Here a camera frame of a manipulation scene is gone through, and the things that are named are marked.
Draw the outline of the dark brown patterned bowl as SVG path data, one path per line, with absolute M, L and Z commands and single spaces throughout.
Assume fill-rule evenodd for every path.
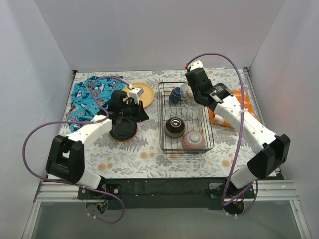
M 182 137 L 185 133 L 185 123 L 180 118 L 170 118 L 164 125 L 164 132 L 170 138 Z

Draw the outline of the pink patterned bowl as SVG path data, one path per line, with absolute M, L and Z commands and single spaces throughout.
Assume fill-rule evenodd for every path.
M 182 138 L 182 146 L 185 149 L 204 149 L 205 138 L 199 131 L 189 131 Z

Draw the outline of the black wire dish rack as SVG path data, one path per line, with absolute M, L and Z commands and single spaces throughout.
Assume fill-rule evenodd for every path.
M 160 82 L 158 84 L 158 129 L 159 145 L 165 154 L 203 154 L 214 147 L 214 138 L 212 124 L 208 109 L 202 106 L 190 106 L 180 100 L 174 104 L 170 101 L 169 96 L 177 87 L 185 88 L 185 82 Z M 170 118 L 179 118 L 185 124 L 185 133 L 192 130 L 198 131 L 203 135 L 204 146 L 200 149 L 186 149 L 182 146 L 182 137 L 171 138 L 165 133 L 166 122 Z

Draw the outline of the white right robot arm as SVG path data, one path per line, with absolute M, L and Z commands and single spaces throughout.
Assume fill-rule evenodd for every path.
M 252 114 L 241 108 L 233 92 L 223 83 L 213 85 L 203 68 L 189 70 L 186 79 L 194 100 L 223 117 L 251 147 L 255 156 L 238 169 L 226 184 L 226 194 L 239 197 L 244 187 L 256 179 L 265 179 L 287 160 L 291 140 L 286 134 L 277 135 L 262 125 Z

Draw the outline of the dark blue mug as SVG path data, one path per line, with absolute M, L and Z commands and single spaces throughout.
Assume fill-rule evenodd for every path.
M 175 87 L 172 89 L 169 95 L 169 103 L 176 105 L 181 103 L 181 90 L 180 87 Z

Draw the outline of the yellow round plate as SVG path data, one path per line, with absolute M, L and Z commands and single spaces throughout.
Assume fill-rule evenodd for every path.
M 138 87 L 143 89 L 144 92 L 140 96 L 140 100 L 143 102 L 144 108 L 148 107 L 152 103 L 155 97 L 153 88 L 150 85 L 143 82 L 133 83 L 133 87 Z

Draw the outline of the black round plate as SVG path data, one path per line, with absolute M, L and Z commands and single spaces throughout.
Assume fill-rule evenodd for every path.
M 110 131 L 110 135 L 132 136 L 137 133 L 137 123 L 130 119 L 122 120 L 115 128 Z

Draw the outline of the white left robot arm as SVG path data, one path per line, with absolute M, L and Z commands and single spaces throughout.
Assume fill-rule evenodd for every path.
M 85 150 L 106 133 L 120 142 L 132 139 L 137 132 L 137 124 L 149 119 L 140 99 L 143 92 L 138 87 L 129 92 L 113 91 L 111 98 L 88 124 L 67 136 L 56 136 L 50 148 L 46 172 L 69 183 L 88 187 L 95 199 L 103 198 L 106 187 L 101 184 L 100 175 L 85 168 Z

